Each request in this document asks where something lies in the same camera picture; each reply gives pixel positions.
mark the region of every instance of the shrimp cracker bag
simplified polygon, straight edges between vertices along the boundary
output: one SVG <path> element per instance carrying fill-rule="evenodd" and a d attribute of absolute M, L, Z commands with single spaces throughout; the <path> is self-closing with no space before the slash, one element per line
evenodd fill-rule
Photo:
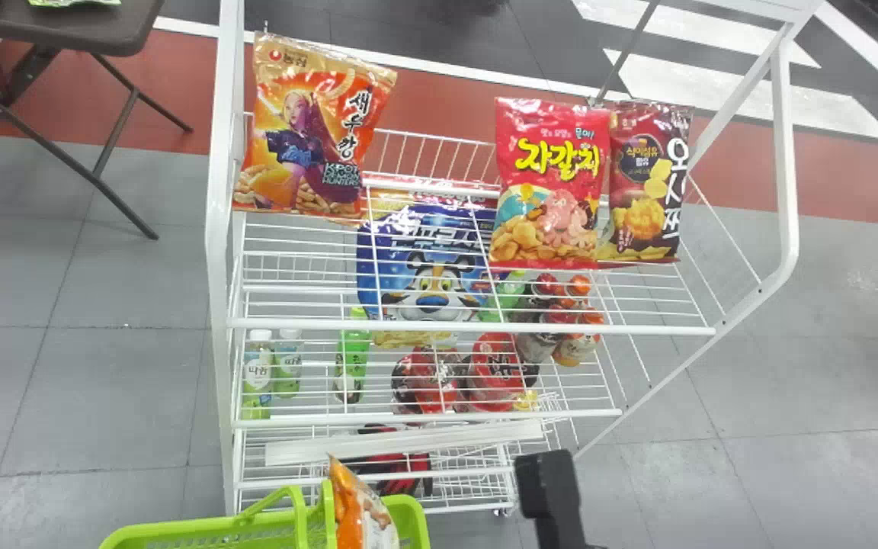
<path fill-rule="evenodd" d="M 497 204 L 490 263 L 592 268 L 609 173 L 609 111 L 497 98 Z"/>
<path fill-rule="evenodd" d="M 233 207 L 358 217 L 361 159 L 395 72 L 259 33 L 253 66 L 253 132 Z"/>
<path fill-rule="evenodd" d="M 331 456 L 338 549 L 398 549 L 398 529 L 381 498 Z"/>
<path fill-rule="evenodd" d="M 676 261 L 693 109 L 640 101 L 606 108 L 613 121 L 610 218 L 595 257 L 602 267 Z"/>

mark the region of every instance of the orange snack bag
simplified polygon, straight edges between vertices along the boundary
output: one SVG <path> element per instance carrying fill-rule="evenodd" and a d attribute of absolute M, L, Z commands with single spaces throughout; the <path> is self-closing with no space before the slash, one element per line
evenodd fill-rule
<path fill-rule="evenodd" d="M 359 165 L 397 74 L 259 32 L 253 66 L 253 133 L 232 207 L 359 217 Z"/>
<path fill-rule="evenodd" d="M 330 476 L 338 549 L 399 549 L 398 529 L 375 491 L 334 456 Z"/>

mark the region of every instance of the snack bag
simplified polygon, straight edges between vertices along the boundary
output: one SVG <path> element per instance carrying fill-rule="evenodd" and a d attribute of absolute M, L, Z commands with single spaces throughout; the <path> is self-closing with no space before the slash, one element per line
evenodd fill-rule
<path fill-rule="evenodd" d="M 359 164 L 395 72 L 259 32 L 253 66 L 253 133 L 233 208 L 358 217 Z"/>
<path fill-rule="evenodd" d="M 598 198 L 609 164 L 609 111 L 497 98 L 502 178 L 490 262 L 591 268 Z"/>
<path fill-rule="evenodd" d="M 600 262 L 676 261 L 693 109 L 640 101 L 606 107 L 613 121 L 610 218 L 595 257 Z"/>
<path fill-rule="evenodd" d="M 492 230 L 494 201 L 406 195 L 411 199 L 399 209 L 358 228 L 358 300 L 369 319 L 470 319 L 491 291 L 480 239 Z M 393 348 L 437 344 L 450 335 L 384 330 L 373 337 Z"/>
<path fill-rule="evenodd" d="M 331 456 L 338 549 L 399 549 L 398 529 L 381 498 Z"/>
<path fill-rule="evenodd" d="M 490 190 L 491 185 L 481 181 L 443 180 L 442 178 L 426 178 L 409 175 L 373 173 L 362 174 L 361 207 L 365 210 L 361 219 L 332 219 L 338 225 L 358 226 L 368 219 L 381 219 L 388 214 L 401 210 L 415 202 L 441 203 L 444 199 L 439 194 L 453 195 L 460 201 L 470 201 L 466 194 L 458 194 L 457 190 Z M 420 188 L 428 185 L 436 192 L 410 191 L 409 188 Z M 473 202 L 481 208 L 494 212 L 497 201 L 492 199 L 473 198 Z"/>

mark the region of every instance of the dark red snack bag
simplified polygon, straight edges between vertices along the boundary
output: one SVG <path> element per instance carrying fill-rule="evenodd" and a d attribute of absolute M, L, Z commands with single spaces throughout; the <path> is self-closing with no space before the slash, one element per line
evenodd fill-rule
<path fill-rule="evenodd" d="M 592 268 L 598 198 L 609 173 L 610 112 L 497 98 L 501 197 L 490 263 Z"/>
<path fill-rule="evenodd" d="M 605 107 L 613 122 L 610 218 L 596 257 L 600 262 L 676 261 L 693 109 L 641 101 Z"/>

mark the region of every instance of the green plastic basket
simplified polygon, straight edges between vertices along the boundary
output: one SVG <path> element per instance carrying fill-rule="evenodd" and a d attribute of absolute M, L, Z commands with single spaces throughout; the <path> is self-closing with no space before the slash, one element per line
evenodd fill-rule
<path fill-rule="evenodd" d="M 261 513 L 284 497 L 290 497 L 292 509 Z M 330 480 L 321 484 L 320 497 L 320 502 L 307 507 L 300 488 L 287 486 L 235 517 L 120 528 L 107 536 L 101 549 L 337 549 Z M 402 549 L 429 549 L 425 514 L 418 501 L 410 496 L 386 496 L 381 501 L 395 521 Z"/>

